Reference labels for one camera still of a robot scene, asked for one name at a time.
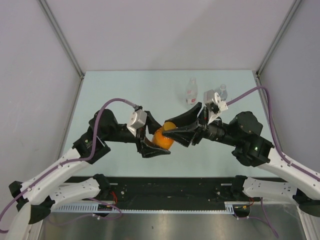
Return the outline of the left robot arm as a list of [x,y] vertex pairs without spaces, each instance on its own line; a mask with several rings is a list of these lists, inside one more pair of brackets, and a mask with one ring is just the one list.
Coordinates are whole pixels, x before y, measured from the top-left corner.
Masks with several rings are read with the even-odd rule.
[[52,210],[77,200],[107,199],[111,185],[103,174],[96,174],[78,186],[62,188],[61,184],[108,154],[111,149],[107,142],[133,143],[143,158],[169,155],[168,147],[146,137],[146,131],[155,134],[160,128],[151,113],[142,109],[135,110],[127,124],[119,124],[110,109],[97,111],[87,131],[59,160],[32,179],[13,181],[8,186],[18,212],[27,214],[23,221],[28,225],[38,223]]

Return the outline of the clear bottle blue green label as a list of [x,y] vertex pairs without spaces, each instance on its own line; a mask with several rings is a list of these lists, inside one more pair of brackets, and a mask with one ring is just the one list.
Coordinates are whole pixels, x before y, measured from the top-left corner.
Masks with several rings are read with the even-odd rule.
[[221,84],[219,87],[215,89],[215,92],[218,93],[222,101],[226,101],[228,98],[227,86],[225,84]]

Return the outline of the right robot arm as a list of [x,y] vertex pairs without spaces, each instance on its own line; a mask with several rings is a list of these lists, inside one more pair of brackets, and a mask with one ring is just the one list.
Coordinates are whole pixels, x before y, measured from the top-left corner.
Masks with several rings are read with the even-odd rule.
[[282,179],[281,182],[258,180],[237,175],[231,188],[231,196],[242,201],[245,197],[272,199],[291,203],[314,217],[320,215],[320,174],[303,166],[261,136],[263,125],[250,111],[237,114],[230,123],[220,117],[211,120],[212,112],[200,103],[191,110],[171,118],[174,129],[162,134],[184,147],[210,140],[233,146],[231,154],[243,166],[268,171]]

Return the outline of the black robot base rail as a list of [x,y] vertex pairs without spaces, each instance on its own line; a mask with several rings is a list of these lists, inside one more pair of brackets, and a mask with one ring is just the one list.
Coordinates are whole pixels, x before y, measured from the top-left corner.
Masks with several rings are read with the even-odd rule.
[[208,210],[225,202],[259,203],[260,197],[242,193],[243,176],[235,177],[108,177],[110,189],[100,201],[117,207]]

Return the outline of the orange juice bottle cap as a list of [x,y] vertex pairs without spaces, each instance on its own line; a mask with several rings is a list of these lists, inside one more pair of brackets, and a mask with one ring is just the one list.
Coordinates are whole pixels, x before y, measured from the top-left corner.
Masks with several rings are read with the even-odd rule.
[[170,131],[176,129],[176,125],[173,122],[167,121],[163,124],[163,131]]

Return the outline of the clear bottle red white label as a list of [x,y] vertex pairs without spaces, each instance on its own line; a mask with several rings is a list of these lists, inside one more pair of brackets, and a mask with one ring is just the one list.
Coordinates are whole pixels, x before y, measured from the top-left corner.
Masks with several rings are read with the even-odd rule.
[[185,102],[188,106],[193,106],[197,102],[198,97],[198,85],[197,79],[192,77],[185,90]]

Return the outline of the small orange juice bottle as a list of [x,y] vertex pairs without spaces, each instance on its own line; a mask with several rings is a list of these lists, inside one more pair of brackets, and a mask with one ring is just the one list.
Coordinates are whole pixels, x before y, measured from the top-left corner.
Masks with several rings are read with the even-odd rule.
[[163,135],[163,125],[158,129],[152,137],[152,143],[169,150],[174,143],[174,140]]

